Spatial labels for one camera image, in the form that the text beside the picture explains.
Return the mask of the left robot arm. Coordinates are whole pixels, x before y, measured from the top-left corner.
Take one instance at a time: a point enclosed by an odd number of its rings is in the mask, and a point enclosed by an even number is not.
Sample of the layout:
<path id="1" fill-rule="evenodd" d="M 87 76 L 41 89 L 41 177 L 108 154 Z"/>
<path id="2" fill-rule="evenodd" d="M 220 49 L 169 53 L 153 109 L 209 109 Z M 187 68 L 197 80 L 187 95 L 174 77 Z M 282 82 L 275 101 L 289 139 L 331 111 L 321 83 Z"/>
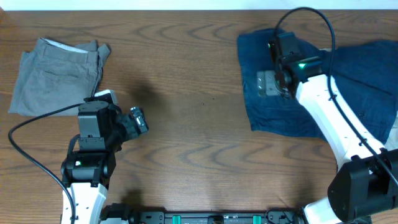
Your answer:
<path id="1" fill-rule="evenodd" d="M 63 195 L 61 223 L 99 223 L 115 153 L 124 142 L 147 133 L 144 113 L 138 107 L 124 114 L 107 101 L 91 101 L 78 107 L 79 150 L 68 150 L 61 166 Z"/>

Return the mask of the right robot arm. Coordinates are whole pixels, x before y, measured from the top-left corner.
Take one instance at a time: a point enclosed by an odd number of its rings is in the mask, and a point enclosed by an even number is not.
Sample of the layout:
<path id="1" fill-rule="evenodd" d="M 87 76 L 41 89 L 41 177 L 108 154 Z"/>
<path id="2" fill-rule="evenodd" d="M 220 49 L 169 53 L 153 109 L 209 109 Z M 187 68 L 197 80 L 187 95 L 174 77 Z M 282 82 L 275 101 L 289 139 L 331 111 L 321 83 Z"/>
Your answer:
<path id="1" fill-rule="evenodd" d="M 291 32 L 268 44 L 275 84 L 311 115 L 329 143 L 338 171 L 327 196 L 303 207 L 305 223 L 359 223 L 397 208 L 397 151 L 387 150 L 353 113 L 319 57 L 306 57 Z"/>

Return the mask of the dark blue shorts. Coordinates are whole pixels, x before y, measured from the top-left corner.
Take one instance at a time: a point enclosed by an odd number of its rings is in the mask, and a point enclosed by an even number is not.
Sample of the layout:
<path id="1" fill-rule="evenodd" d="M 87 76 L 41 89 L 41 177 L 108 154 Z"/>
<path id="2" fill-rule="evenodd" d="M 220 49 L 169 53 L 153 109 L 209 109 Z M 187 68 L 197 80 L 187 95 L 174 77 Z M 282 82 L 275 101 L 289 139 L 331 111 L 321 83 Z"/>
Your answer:
<path id="1" fill-rule="evenodd" d="M 290 137 L 322 138 L 323 134 L 295 99 L 260 97 L 257 72 L 273 70 L 267 47 L 272 29 L 257 30 L 237 39 L 246 111 L 254 131 Z M 397 42 L 376 40 L 338 47 L 335 53 L 300 40 L 306 57 L 319 56 L 323 69 L 332 70 L 336 85 L 359 120 L 383 144 L 397 116 Z"/>

